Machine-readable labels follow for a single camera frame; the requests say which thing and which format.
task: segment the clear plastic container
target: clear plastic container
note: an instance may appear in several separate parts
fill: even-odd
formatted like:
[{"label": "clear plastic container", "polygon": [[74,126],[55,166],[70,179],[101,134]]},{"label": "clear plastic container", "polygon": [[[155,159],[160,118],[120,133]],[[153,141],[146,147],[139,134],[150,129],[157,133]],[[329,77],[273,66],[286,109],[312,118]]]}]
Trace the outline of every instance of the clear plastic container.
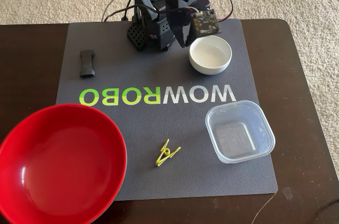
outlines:
[{"label": "clear plastic container", "polygon": [[206,126],[218,158],[238,163],[269,154],[275,138],[262,109],[252,101],[213,107]]}]

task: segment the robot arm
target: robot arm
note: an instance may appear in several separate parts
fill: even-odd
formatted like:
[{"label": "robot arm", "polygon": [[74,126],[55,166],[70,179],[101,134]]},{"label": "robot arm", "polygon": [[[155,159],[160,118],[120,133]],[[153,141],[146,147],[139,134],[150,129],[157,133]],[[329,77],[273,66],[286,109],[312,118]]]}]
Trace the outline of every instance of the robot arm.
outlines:
[{"label": "robot arm", "polygon": [[[128,37],[138,50],[146,45],[149,46],[151,42],[160,50],[167,50],[175,39],[182,47],[190,45],[194,40],[192,27],[190,27],[190,15],[193,12],[177,9],[187,6],[198,7],[200,11],[209,9],[208,0],[135,0],[135,4],[146,5],[163,12],[156,13],[140,7],[140,15],[139,10],[135,13],[137,18],[129,29]],[[186,27],[190,27],[190,33],[185,39],[184,28]],[[136,36],[134,32],[141,32],[141,34]]]}]

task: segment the green lettering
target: green lettering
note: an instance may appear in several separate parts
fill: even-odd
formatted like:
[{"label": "green lettering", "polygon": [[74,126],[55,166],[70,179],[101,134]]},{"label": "green lettering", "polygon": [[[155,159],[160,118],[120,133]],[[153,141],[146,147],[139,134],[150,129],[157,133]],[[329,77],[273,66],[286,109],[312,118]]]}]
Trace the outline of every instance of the green lettering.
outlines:
[{"label": "green lettering", "polygon": [[117,106],[119,103],[119,88],[107,88],[102,91],[102,104],[105,106]]},{"label": "green lettering", "polygon": [[155,87],[155,93],[153,93],[148,87],[144,87],[147,94],[144,96],[144,101],[147,104],[160,104],[160,87]]},{"label": "green lettering", "polygon": [[[134,92],[136,92],[136,94],[137,94],[137,97],[136,97],[136,99],[135,99],[134,101],[129,101],[129,100],[127,99],[127,94],[128,94],[130,91],[134,91]],[[122,95],[121,95],[122,101],[124,101],[125,104],[127,104],[127,105],[135,105],[135,104],[138,104],[138,103],[140,102],[140,100],[141,100],[141,97],[142,97],[142,96],[141,96],[141,91],[140,91],[139,89],[135,88],[135,87],[129,87],[129,88],[126,88],[125,90],[123,90]]]},{"label": "green lettering", "polygon": [[[86,93],[93,93],[94,94],[94,98],[93,98],[92,102],[90,102],[90,103],[85,102]],[[79,95],[79,101],[80,101],[80,104],[82,104],[82,105],[93,106],[98,102],[98,100],[99,100],[99,93],[95,89],[91,89],[91,88],[84,89]]]}]

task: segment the circuit board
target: circuit board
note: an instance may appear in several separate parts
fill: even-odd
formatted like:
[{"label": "circuit board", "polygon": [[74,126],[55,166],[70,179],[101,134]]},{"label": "circuit board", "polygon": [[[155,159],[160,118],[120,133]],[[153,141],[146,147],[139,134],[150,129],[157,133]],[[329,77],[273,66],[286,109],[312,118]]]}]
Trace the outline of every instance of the circuit board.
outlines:
[{"label": "circuit board", "polygon": [[191,23],[193,25],[194,35],[197,38],[215,34],[220,31],[214,10],[191,14]]}]

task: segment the white lettering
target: white lettering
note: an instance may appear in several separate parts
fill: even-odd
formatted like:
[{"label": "white lettering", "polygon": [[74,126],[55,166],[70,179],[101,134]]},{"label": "white lettering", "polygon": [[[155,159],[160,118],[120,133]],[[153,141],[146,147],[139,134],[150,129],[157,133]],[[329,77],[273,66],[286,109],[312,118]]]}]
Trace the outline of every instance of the white lettering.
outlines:
[{"label": "white lettering", "polygon": [[[202,89],[203,90],[203,93],[204,93],[204,96],[201,100],[198,100],[195,96],[194,96],[194,91],[196,89]],[[196,85],[196,86],[193,86],[191,89],[190,89],[190,97],[192,99],[192,101],[194,102],[197,102],[197,103],[202,103],[202,102],[205,102],[207,99],[208,99],[208,91],[205,87],[201,86],[201,85]]]},{"label": "white lettering", "polygon": [[182,95],[184,102],[188,103],[189,100],[187,99],[187,96],[185,94],[185,90],[183,86],[179,86],[178,90],[176,91],[176,96],[174,96],[173,90],[170,86],[166,87],[165,96],[164,96],[164,102],[163,104],[167,104],[168,101],[168,95],[171,95],[173,103],[177,104],[179,102],[180,94]]},{"label": "white lettering", "polygon": [[212,90],[212,99],[211,99],[211,102],[215,102],[216,101],[216,92],[218,93],[219,97],[220,97],[220,100],[222,102],[225,102],[226,101],[226,98],[227,98],[227,91],[229,93],[229,96],[231,97],[231,100],[232,101],[236,101],[235,97],[234,97],[234,94],[232,92],[232,89],[229,85],[225,85],[224,86],[224,93],[222,94],[220,89],[219,89],[219,86],[217,85],[214,85],[213,86],[213,90]]}]

